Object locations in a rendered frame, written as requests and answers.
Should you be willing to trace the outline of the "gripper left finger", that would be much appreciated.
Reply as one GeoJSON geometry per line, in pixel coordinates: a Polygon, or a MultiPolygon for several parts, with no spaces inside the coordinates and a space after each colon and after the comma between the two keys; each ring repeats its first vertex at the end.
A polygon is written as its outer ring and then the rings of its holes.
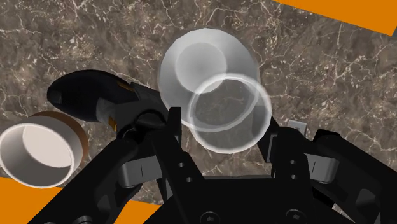
{"type": "Polygon", "coordinates": [[[201,224],[203,207],[192,191],[204,178],[179,144],[181,111],[171,108],[167,125],[135,137],[111,141],[28,224],[114,224],[141,183],[124,186],[121,169],[139,153],[149,153],[159,164],[161,180],[172,196],[165,198],[151,222],[201,224]]]}

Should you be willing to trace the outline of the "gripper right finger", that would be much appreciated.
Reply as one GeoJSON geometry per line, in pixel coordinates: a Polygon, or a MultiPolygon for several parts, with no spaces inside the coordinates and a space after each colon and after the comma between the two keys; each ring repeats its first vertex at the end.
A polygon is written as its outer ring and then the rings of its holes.
{"type": "Polygon", "coordinates": [[[276,224],[397,224],[397,171],[336,132],[310,141],[264,106],[253,114],[266,128],[258,147],[277,183],[276,224]]]}

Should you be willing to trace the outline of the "clear drinking glass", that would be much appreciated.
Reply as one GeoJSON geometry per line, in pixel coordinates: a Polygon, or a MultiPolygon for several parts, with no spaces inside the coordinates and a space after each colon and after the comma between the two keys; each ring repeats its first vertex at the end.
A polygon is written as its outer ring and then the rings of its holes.
{"type": "Polygon", "coordinates": [[[205,80],[186,112],[190,132],[205,149],[233,154],[254,146],[270,127],[272,105],[259,81],[239,73],[205,80]]]}

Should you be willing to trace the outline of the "white bowl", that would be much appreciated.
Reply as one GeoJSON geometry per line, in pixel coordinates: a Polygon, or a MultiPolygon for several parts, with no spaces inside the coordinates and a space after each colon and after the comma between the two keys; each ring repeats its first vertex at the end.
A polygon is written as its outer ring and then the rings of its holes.
{"type": "Polygon", "coordinates": [[[257,60],[233,35],[202,28],[189,31],[167,49],[158,72],[158,88],[167,108],[180,107],[182,123],[205,132],[227,130],[247,117],[244,112],[229,122],[188,120],[188,107],[198,87],[213,76],[237,73],[259,79],[257,60]]]}

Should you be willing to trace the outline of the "black tool with yellow marks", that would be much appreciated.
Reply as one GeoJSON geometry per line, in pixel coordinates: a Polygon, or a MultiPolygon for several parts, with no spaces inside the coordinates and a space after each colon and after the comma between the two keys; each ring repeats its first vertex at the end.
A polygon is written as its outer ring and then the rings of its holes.
{"type": "Polygon", "coordinates": [[[47,89],[48,101],[86,122],[100,122],[122,137],[165,127],[168,111],[158,91],[127,82],[111,73],[88,69],[57,78],[47,89]]]}

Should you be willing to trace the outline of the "brown cup with white inside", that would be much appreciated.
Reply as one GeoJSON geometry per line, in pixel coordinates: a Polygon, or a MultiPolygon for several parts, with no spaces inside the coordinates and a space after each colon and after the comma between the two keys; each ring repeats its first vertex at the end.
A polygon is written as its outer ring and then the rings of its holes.
{"type": "Polygon", "coordinates": [[[25,186],[52,188],[71,177],[88,149],[88,137],[74,118],[42,111],[0,134],[0,167],[25,186]]]}

